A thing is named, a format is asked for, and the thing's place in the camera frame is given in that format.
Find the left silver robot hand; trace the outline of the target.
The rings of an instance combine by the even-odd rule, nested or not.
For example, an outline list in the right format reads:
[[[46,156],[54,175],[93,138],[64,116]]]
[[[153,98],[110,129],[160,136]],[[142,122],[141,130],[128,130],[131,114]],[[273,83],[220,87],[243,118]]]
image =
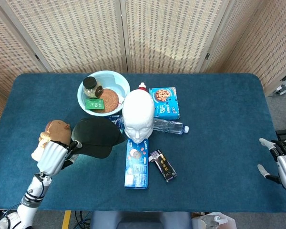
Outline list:
[[[37,167],[45,176],[54,176],[62,169],[74,164],[78,154],[74,154],[82,148],[81,142],[75,140],[70,145],[63,144],[59,141],[49,141],[37,163]]]

